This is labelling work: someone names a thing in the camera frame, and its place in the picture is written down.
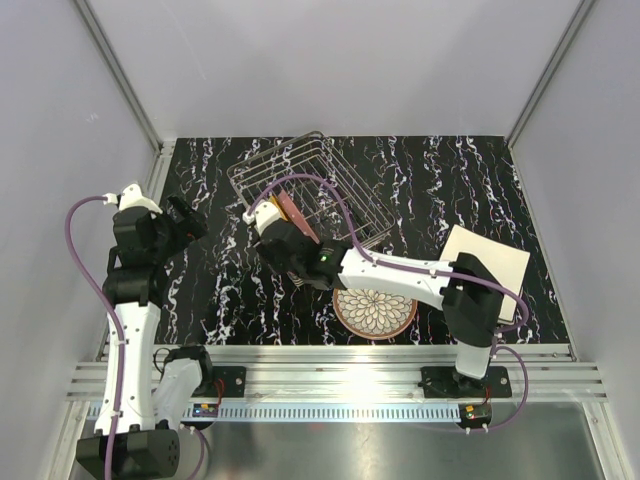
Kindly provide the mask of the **pink polka dot plate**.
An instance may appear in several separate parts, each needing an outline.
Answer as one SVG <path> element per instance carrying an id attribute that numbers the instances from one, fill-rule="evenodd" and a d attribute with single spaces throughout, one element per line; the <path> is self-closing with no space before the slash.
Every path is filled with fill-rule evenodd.
<path id="1" fill-rule="evenodd" d="M 277 195 L 278 204 L 290 222 L 292 222 L 305 236 L 311 238 L 316 244 L 319 239 L 302 212 L 295 205 L 291 197 L 284 190 Z"/>

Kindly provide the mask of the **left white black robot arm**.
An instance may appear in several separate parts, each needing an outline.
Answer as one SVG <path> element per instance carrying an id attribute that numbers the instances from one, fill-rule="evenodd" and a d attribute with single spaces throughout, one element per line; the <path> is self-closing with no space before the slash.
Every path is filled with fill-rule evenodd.
<path id="1" fill-rule="evenodd" d="M 204 347 L 170 352 L 159 385 L 152 384 L 152 354 L 164 304 L 168 260 L 207 231 L 204 217 L 179 198 L 175 221 L 137 184 L 105 194 L 116 206 L 107 277 L 88 282 L 107 310 L 109 356 L 104 396 L 92 437 L 76 446 L 77 462 L 95 479 L 163 479 L 179 467 L 178 430 L 192 396 L 215 385 Z"/>

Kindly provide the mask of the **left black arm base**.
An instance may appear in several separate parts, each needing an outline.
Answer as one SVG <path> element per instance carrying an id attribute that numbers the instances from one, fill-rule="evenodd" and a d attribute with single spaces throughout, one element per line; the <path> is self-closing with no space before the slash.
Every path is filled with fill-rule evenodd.
<path id="1" fill-rule="evenodd" d="M 244 366 L 217 365 L 205 371 L 202 382 L 196 388 L 193 397 L 243 398 L 245 396 L 247 368 Z"/>

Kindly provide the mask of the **orange polka dot plate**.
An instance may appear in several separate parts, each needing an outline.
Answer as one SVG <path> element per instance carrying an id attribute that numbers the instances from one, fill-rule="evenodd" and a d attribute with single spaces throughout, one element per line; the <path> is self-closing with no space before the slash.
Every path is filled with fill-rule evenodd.
<path id="1" fill-rule="evenodd" d="M 287 220 L 288 220 L 288 217 L 287 217 L 287 215 L 286 215 L 286 213 L 285 213 L 284 209 L 283 209 L 283 208 L 282 208 L 282 206 L 280 205 L 280 203 L 279 203 L 279 201 L 278 201 L 278 198 L 277 198 L 276 196 L 274 196 L 274 195 L 271 195 L 271 196 L 269 197 L 269 202 L 270 202 L 270 203 L 272 203 L 272 204 L 276 207 L 276 209 L 277 209 L 277 210 L 278 210 L 278 212 L 279 212 L 280 217 L 281 217 L 283 220 L 287 221 Z"/>

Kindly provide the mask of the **metal wire dish rack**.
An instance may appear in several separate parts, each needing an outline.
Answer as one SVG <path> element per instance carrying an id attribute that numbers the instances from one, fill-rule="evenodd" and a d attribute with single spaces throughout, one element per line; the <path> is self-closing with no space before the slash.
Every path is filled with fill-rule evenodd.
<path id="1" fill-rule="evenodd" d="M 373 248 L 390 233 L 395 219 L 369 183 L 333 142 L 319 132 L 299 136 L 253 155 L 227 175 L 252 212 L 260 200 L 284 190 L 320 242 L 335 239 Z"/>

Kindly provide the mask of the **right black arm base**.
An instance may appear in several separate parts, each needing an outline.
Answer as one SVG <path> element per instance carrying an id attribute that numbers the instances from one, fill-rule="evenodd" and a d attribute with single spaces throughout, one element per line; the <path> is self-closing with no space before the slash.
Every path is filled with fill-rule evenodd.
<path id="1" fill-rule="evenodd" d="M 420 375 L 418 386 L 429 399 L 512 397 L 507 369 L 501 366 L 490 366 L 480 380 L 459 374 L 453 366 L 423 366 Z"/>

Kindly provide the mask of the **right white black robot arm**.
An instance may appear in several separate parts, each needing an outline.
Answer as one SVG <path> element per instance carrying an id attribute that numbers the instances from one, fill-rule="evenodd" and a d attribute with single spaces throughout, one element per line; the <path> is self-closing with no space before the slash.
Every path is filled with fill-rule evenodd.
<path id="1" fill-rule="evenodd" d="M 348 241 L 317 243 L 281 218 L 257 222 L 255 229 L 256 251 L 278 274 L 293 274 L 318 290 L 374 290 L 442 311 L 458 346 L 454 388 L 465 397 L 486 389 L 504 290 L 475 256 L 420 261 L 378 254 Z"/>

